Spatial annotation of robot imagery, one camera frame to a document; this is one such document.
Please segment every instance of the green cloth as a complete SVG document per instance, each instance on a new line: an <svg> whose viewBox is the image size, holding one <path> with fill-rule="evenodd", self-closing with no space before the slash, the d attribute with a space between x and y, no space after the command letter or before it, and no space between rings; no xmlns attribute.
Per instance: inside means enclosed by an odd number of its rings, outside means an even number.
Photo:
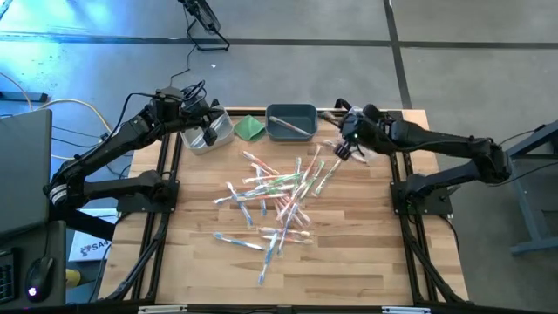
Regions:
<svg viewBox="0 0 558 314"><path fill-rule="evenodd" d="M235 124L235 133L245 141L257 141L265 134L265 125L251 115L247 115Z"/></svg>

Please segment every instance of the black table frame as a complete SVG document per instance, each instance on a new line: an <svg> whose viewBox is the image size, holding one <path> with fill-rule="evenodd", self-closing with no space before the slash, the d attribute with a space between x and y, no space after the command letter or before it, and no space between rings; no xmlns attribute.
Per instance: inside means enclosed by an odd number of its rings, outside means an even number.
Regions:
<svg viewBox="0 0 558 314"><path fill-rule="evenodd" d="M342 110L327 110L334 113L336 116L342 116L344 111ZM261 108L254 109L230 109L228 114L231 117L235 116L264 116L265 110ZM403 119L403 114L401 111L389 111L388 114L395 119ZM169 136L166 136L161 144L159 161L157 164L158 172L162 173L165 160L167 158ZM182 140L179 135L176 136L176 142L174 147L174 154L171 162L171 177L176 179L176 174L178 170L178 164L180 160L180 151L182 146ZM412 174L412 161L409 154L403 154L403 162L405 166L405 172L407 175ZM391 174L394 182L401 181L401 173L398 168L398 159L396 154L390 156L391 163ZM142 239L141 248L145 249L149 239L151 238L153 232L155 214L147 214L146 226L144 228L144 234ZM399 219L401 221L401 229L403 234L404 228L409 228L409 217L406 215L400 215ZM419 247L422 249L422 253L425 254L430 262L430 257L428 255L428 247L425 238L425 227L421 215L414 215L415 227L416 227L416 241ZM432 278L425 276L426 287L427 287L427 298L424 298L419 289L419 279L417 276L416 265L414 262L415 256L413 255L410 243L404 238L404 249L405 249L405 260L407 264L407 270L409 274L409 285L412 294L412 305L401 305L401 306L348 306L348 305L242 305L242 304L175 304L174 307L177 311L188 311L188 312L199 312L199 313L221 313L221 314L248 314L256 311L271 312L276 314L302 314L302 313L493 313L493 314L543 314L543 312L536 311L523 311L515 309L505 309L489 306L480 306L470 302L440 302L437 297L437 290L432 281ZM157 297L157 288L160 280L160 269L162 266L162 256L164 252L164 242L163 245L157 249L155 253L153 272L150 278L149 289L145 297L140 297L141 285L143 283L143 276L140 276L133 286L132 295L130 300L125 301L101 301L92 304L69 304L63 307L57 308L37 308L34 311L56 311L57 313L98 313L103 311L105 314L108 313L137 313L140 307L164 305L155 304Z"/></svg>

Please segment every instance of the blue toothbrush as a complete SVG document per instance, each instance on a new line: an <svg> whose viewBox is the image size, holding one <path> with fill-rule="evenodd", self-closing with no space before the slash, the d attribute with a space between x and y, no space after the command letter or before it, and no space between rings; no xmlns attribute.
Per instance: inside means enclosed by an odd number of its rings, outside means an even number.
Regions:
<svg viewBox="0 0 558 314"><path fill-rule="evenodd" d="M246 221L248 222L249 226L253 226L254 223L252 222L252 217L250 216L250 213L248 212L248 209L246 208L246 205L244 205L243 201L238 201L238 194L236 193L235 188L233 187L233 185L230 182L227 182L227 187L230 190L230 192L233 194L233 200L235 200L238 203L238 206L241 208L241 212L244 214L244 217L246 217Z"/></svg>
<svg viewBox="0 0 558 314"><path fill-rule="evenodd" d="M262 176L262 169L259 166L255 169L255 176L257 176L258 178ZM258 184L262 185L263 181L258 180ZM262 216L265 216L268 213L268 209L265 205L265 200L260 200L260 206L262 207Z"/></svg>
<svg viewBox="0 0 558 314"><path fill-rule="evenodd" d="M213 236L215 238L219 239L219 240L223 240L224 242L229 242L229 243L233 243L233 244L236 244L236 245L241 245L243 247L247 247L247 248L251 248L251 249L265 250L264 247L261 247L257 244L252 244L252 243L244 242L244 241L241 241L241 240L226 238L221 232L215 232L215 233L213 233Z"/></svg>
<svg viewBox="0 0 558 314"><path fill-rule="evenodd" d="M276 245L276 241L277 241L277 234L278 234L277 232L273 234L273 237L271 238L271 242L269 243L268 253L266 253L265 261L263 261L263 270L260 276L258 277L259 285L263 284L263 279L265 278L265 272L266 270L268 270L269 263L271 263L271 257L273 256L273 247Z"/></svg>

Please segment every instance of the yellow object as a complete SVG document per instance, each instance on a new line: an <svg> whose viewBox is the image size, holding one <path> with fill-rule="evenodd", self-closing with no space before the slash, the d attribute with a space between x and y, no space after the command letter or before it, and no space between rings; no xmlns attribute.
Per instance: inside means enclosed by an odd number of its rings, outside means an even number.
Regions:
<svg viewBox="0 0 558 314"><path fill-rule="evenodd" d="M66 269L66 289L77 287L79 280L81 280L79 271Z"/></svg>

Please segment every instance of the concrete floor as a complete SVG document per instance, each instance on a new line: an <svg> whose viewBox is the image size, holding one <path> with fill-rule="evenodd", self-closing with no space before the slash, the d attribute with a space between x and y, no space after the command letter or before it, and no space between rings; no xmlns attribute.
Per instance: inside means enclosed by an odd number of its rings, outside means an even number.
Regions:
<svg viewBox="0 0 558 314"><path fill-rule="evenodd" d="M236 39L390 39L382 0L213 0L223 34ZM558 42L558 2L553 0L392 0L400 40L445 42ZM183 38L186 23L176 1L14 0L0 31ZM200 37L206 35L198 31ZM185 67L190 45L60 44L0 42L0 72L29 91L53 99L93 103L112 123L131 91L152 92ZM426 109L431 129L505 139L557 118L558 50L402 49L412 107ZM207 81L208 97L225 106L311 103L332 106L343 97L353 105L371 102L402 108L390 47L235 45L230 52L195 52L192 71L174 81ZM6 81L0 89L13 90ZM126 117L143 105L136 99ZM2 103L0 113L26 106ZM98 134L105 130L86 108L53 108L54 125ZM92 144L88 138L55 136ZM53 142L55 154L80 148ZM112 168L122 169L121 158ZM461 160L439 156L441 168ZM60 166L52 161L52 170ZM92 180L114 176L99 170ZM509 247L527 240L510 187L465 185L453 197L461 262L472 301L477 304L555 311L558 299L556 251L512 257ZM114 201L88 207L110 207ZM69 292L84 302L91 285Z"/></svg>

